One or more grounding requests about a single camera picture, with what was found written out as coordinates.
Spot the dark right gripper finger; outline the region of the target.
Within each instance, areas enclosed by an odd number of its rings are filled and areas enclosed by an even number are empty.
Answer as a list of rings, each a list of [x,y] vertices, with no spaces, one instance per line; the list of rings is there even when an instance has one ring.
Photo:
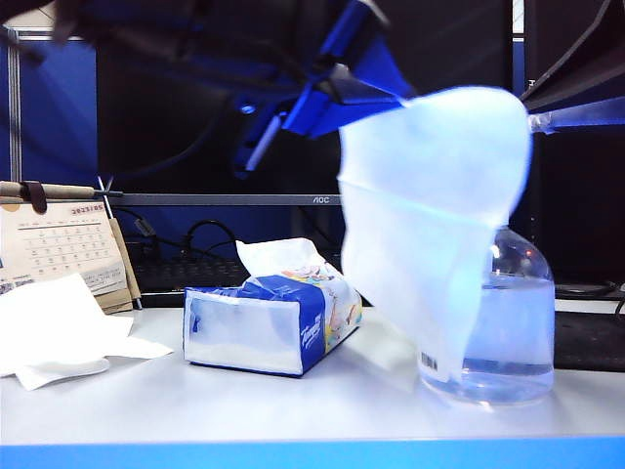
[[[546,135],[573,129],[623,124],[624,97],[534,113],[528,117],[530,131]]]
[[[531,112],[624,95],[622,1],[526,1],[526,78]]]

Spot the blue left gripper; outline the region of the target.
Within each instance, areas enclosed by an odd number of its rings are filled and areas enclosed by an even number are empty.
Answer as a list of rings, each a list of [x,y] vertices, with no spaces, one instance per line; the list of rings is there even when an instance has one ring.
[[[342,1],[328,26],[312,25],[308,17],[298,27],[306,77],[296,96],[240,108],[250,116],[232,161],[239,179],[256,171],[282,131],[315,139],[415,95],[388,46],[390,23],[380,10]]]

